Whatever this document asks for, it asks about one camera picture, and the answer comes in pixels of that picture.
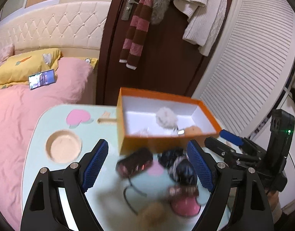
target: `shoebox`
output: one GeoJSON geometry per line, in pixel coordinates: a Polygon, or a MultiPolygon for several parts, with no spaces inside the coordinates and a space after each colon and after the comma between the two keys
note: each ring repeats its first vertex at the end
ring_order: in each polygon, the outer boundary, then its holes
{"type": "Polygon", "coordinates": [[[188,141],[193,139],[204,146],[207,137],[217,138],[221,130],[202,101],[154,91],[121,88],[116,115],[121,155],[131,154],[141,147],[148,147],[153,153],[174,147],[186,148],[188,141]],[[163,107],[176,115],[176,129],[166,129],[157,123],[156,113],[163,107]],[[192,126],[201,131],[186,134],[185,128],[192,126]],[[177,133],[181,133],[181,129],[185,129],[184,135],[177,133]]]}

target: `pink blanket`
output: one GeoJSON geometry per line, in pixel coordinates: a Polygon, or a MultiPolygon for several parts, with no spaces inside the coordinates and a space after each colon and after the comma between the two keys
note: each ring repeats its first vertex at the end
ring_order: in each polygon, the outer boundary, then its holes
{"type": "Polygon", "coordinates": [[[15,229],[21,223],[21,183],[25,156],[41,115],[62,103],[92,103],[93,69],[85,61],[61,58],[57,82],[30,90],[0,90],[0,211],[15,229]]]}

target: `scarf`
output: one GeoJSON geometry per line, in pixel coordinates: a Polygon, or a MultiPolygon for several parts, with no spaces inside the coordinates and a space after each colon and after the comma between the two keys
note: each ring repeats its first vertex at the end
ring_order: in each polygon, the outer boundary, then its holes
{"type": "Polygon", "coordinates": [[[121,63],[135,70],[138,66],[153,10],[153,0],[140,0],[126,33],[121,63]]]}

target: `white shutter door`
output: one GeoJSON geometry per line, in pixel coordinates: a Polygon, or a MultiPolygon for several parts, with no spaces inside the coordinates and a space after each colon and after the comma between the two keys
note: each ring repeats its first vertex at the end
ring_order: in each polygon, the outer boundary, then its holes
{"type": "Polygon", "coordinates": [[[193,98],[226,129],[248,136],[279,97],[295,59],[295,14],[286,0],[233,0],[193,98]]]}

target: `phone screen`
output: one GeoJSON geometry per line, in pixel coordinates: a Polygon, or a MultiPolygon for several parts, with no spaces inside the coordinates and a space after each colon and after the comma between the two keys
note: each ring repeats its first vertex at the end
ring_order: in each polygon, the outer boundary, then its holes
{"type": "Polygon", "coordinates": [[[54,82],[53,69],[29,76],[30,89],[35,89],[44,85],[52,84],[54,82]]]}

